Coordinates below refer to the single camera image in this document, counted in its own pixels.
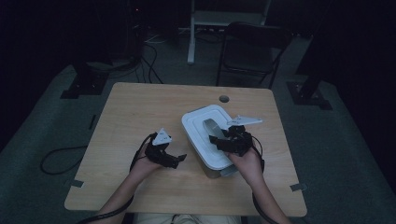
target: forearm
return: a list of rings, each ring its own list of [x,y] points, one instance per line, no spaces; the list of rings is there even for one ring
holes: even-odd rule
[[[120,184],[117,190],[111,195],[105,205],[99,210],[97,215],[113,212],[125,205],[134,196],[134,192],[136,191],[141,181],[142,180],[136,178],[136,176],[129,174]],[[92,222],[92,224],[122,223],[125,213],[126,210],[115,215],[114,217],[108,217],[105,219],[94,221]]]
[[[268,189],[264,179],[260,179],[254,184],[251,184],[250,186],[253,190],[253,194],[260,209],[264,212],[265,215],[267,215],[269,218],[279,224],[291,223],[286,215],[283,213],[283,211],[280,209],[274,196]]]

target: white clamp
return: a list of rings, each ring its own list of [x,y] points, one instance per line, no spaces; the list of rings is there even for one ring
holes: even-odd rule
[[[161,128],[157,136],[152,141],[152,145],[158,146],[170,142],[172,142],[172,137],[169,136],[163,128]]]
[[[228,125],[232,125],[232,126],[241,126],[241,125],[247,125],[247,124],[254,124],[254,123],[261,123],[262,119],[256,119],[256,118],[249,118],[249,117],[243,117],[243,116],[239,116],[227,121]]]

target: wooden table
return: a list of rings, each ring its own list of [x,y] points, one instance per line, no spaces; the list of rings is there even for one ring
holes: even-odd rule
[[[227,95],[230,102],[221,103]],[[182,126],[182,116],[207,105],[220,105],[232,117],[264,119],[246,126],[263,146],[264,178],[289,217],[306,214],[303,194],[292,191],[299,183],[274,95],[248,88],[117,83],[106,102],[76,180],[64,206],[70,210],[99,210],[128,175],[142,141],[165,128],[173,142],[168,154],[187,154],[177,169],[163,168],[138,188],[129,212],[257,216],[251,190],[239,173],[208,178],[200,167]]]

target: white desk leg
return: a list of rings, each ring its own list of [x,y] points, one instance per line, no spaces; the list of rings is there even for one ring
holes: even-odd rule
[[[187,64],[194,63],[194,55],[195,55],[195,1],[191,0],[191,27],[190,27],[190,46],[189,46],[189,55],[187,57]]]

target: wrist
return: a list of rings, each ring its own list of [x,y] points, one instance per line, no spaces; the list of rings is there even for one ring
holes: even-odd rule
[[[137,186],[141,184],[143,180],[146,179],[146,177],[147,175],[143,174],[141,171],[137,169],[132,169],[126,177],[126,182],[128,183],[128,185]]]
[[[264,180],[264,178],[262,176],[259,177],[259,178],[253,179],[248,184],[250,185],[250,187],[253,190],[253,192],[260,191],[262,189],[266,189],[267,188],[265,180]]]

